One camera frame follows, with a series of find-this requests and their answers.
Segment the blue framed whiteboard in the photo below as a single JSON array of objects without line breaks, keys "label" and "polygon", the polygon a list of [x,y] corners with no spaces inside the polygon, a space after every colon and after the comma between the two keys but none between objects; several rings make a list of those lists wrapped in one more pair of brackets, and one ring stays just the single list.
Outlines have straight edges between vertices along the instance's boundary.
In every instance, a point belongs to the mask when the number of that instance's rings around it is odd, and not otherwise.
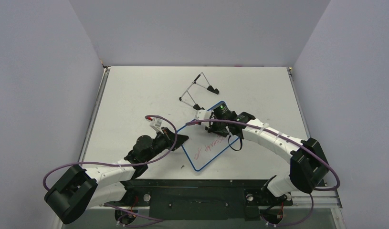
[{"label": "blue framed whiteboard", "polygon": [[189,139],[181,146],[191,166],[197,172],[201,171],[225,151],[240,149],[241,140],[208,132],[206,125],[184,125],[178,129],[178,134],[187,135]]}]

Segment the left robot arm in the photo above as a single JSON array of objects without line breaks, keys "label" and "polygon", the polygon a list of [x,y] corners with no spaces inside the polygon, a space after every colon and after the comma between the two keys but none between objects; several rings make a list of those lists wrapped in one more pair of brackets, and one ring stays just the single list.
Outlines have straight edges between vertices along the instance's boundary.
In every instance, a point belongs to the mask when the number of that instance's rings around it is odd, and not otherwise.
[{"label": "left robot arm", "polygon": [[122,183],[138,178],[148,169],[151,159],[165,150],[175,151],[188,139],[187,135],[175,134],[163,127],[154,138],[140,136],[127,156],[110,167],[72,165],[48,189],[44,201],[63,224],[70,224],[87,209],[107,202],[129,205],[133,202],[134,191]]}]

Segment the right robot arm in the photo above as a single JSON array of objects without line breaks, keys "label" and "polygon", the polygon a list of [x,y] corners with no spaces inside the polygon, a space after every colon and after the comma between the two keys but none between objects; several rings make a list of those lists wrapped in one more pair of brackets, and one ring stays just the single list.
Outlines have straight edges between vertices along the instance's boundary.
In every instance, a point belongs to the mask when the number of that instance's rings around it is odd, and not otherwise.
[{"label": "right robot arm", "polygon": [[198,110],[196,120],[207,120],[205,129],[217,135],[237,136],[257,143],[272,151],[290,165],[289,172],[275,175],[261,190],[262,200],[268,204],[291,191],[310,194],[329,172],[328,161],[320,143],[309,138],[291,137],[263,123],[247,112],[235,113],[219,103],[210,111]]}]

